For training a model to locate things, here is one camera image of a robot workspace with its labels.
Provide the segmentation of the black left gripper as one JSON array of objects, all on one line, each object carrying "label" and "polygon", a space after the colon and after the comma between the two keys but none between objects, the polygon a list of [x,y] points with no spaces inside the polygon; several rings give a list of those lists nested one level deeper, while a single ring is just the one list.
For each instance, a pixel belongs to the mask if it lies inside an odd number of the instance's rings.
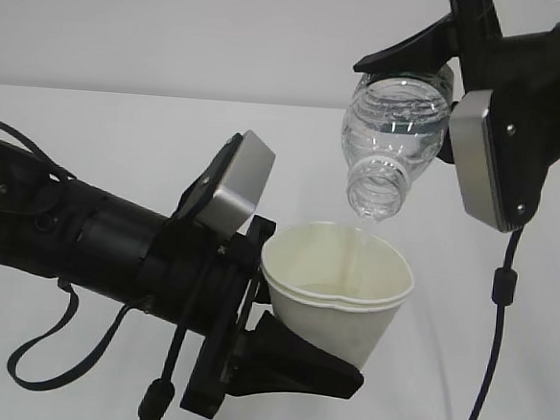
[{"label": "black left gripper", "polygon": [[275,222],[255,216],[245,234],[223,239],[199,223],[152,214],[140,267],[140,309],[172,322],[175,333],[145,400],[174,399],[172,377],[190,332],[203,336],[203,343],[181,397],[184,404],[218,406],[225,394],[350,399],[362,387],[356,366],[313,346],[270,312],[244,331],[259,290],[260,251],[275,230]]}]

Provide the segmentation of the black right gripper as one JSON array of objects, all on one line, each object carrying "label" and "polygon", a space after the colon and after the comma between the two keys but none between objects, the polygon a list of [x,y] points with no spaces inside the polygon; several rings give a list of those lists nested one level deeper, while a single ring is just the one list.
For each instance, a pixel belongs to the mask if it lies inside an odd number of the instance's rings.
[{"label": "black right gripper", "polygon": [[494,0],[450,0],[451,15],[419,33],[359,59],[361,74],[434,74],[457,57],[466,91],[517,93],[542,115],[539,143],[527,165],[560,160],[560,23],[545,32],[505,36]]}]

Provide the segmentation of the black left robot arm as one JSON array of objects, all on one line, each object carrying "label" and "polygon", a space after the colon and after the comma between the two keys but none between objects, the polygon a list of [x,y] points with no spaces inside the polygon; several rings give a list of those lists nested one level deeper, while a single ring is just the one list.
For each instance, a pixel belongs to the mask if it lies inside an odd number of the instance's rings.
[{"label": "black left robot arm", "polygon": [[203,338],[181,406],[212,417],[226,396],[307,393],[348,399],[359,369],[314,347],[270,312],[263,244],[276,229],[256,216],[228,239],[81,182],[0,140],[0,265],[130,304]]}]

